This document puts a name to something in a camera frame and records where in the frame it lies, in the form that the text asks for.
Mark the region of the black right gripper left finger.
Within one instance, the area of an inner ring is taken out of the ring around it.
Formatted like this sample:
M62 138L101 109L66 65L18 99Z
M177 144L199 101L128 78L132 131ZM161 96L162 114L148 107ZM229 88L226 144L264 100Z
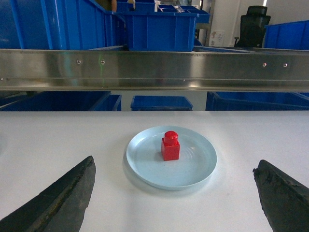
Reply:
M78 232L96 175L89 156L0 221L2 232Z

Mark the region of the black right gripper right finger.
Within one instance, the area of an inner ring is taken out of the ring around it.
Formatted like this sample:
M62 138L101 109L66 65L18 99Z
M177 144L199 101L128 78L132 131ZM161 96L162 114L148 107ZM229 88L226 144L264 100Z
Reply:
M262 159L253 170L262 210L274 232L309 230L309 188Z

